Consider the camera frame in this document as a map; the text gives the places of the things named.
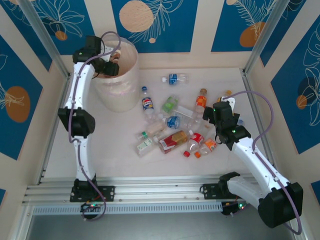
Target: green bottle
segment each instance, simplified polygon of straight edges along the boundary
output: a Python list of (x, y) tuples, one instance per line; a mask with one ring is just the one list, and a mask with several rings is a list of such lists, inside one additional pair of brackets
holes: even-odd
[(170, 114), (172, 110), (178, 105), (179, 98), (176, 95), (171, 95), (162, 105), (162, 111)]

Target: blue bottle label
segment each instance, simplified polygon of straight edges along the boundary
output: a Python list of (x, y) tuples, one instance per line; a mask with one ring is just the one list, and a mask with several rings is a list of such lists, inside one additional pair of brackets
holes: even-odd
[(171, 129), (177, 129), (180, 125), (180, 118), (178, 116), (168, 117), (166, 120), (166, 125)]
[(147, 109), (154, 109), (154, 105), (150, 97), (145, 97), (142, 99), (142, 107), (144, 111)]
[(178, 76), (177, 74), (169, 74), (169, 84), (176, 85), (178, 83)]

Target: beige circle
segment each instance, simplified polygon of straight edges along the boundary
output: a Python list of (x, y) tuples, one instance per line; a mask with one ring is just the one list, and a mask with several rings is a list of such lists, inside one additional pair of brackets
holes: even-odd
[(238, 1), (238, 0), (226, 0), (225, 2), (226, 2), (226, 4), (228, 4), (228, 5), (233, 5), (233, 4), (235, 4), (237, 1)]
[(9, 0), (9, 2), (15, 4), (15, 5), (19, 5), (19, 3), (17, 2), (17, 0)]
[(132, 33), (147, 30), (154, 23), (151, 9), (142, 1), (128, 1), (120, 10), (119, 18), (122, 26)]
[(152, 37), (152, 38), (149, 39), (149, 43), (154, 44), (155, 42), (156, 42), (155, 38)]

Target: plastic bucket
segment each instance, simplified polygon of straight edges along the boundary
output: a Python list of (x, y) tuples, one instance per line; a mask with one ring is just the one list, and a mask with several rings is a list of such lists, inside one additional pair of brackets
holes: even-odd
[[(118, 45), (118, 38), (115, 36), (106, 36), (103, 41), (108, 47)], [(118, 75), (109, 78), (98, 76), (92, 80), (100, 100), (113, 112), (132, 109), (136, 106), (140, 95), (137, 49), (131, 42), (121, 37), (120, 51)]]

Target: white floor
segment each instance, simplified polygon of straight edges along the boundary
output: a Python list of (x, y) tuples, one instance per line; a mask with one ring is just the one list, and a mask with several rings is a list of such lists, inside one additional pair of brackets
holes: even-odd
[[(190, 83), (170, 86), (161, 82), (161, 76), (175, 72), (188, 73)], [(141, 86), (148, 87), (157, 111), (171, 94), (180, 97), (180, 105), (192, 109), (201, 88), (207, 89), (207, 106), (212, 105), (219, 94), (226, 90), (236, 93), (245, 89), (238, 68), (152, 69), (141, 70), (140, 76)], [(91, 155), (97, 177), (198, 176), (232, 171), (240, 174), (249, 173), (241, 160), (225, 145), (218, 145), (213, 153), (200, 159), (193, 155), (189, 158), (184, 157), (186, 145), (168, 154), (163, 154), (156, 148), (146, 156), (138, 157), (134, 151), (137, 144), (134, 134), (142, 132), (146, 126), (140, 101), (130, 111), (112, 112), (105, 108), (91, 85), (87, 111), (96, 121), (92, 134)], [(236, 97), (234, 112), (241, 115), (245, 127), (255, 138), (258, 129), (246, 94)], [(258, 147), (264, 153), (261, 144), (258, 143)], [(62, 123), (59, 123), (45, 178), (75, 176), (75, 150), (68, 142), (67, 131)]]

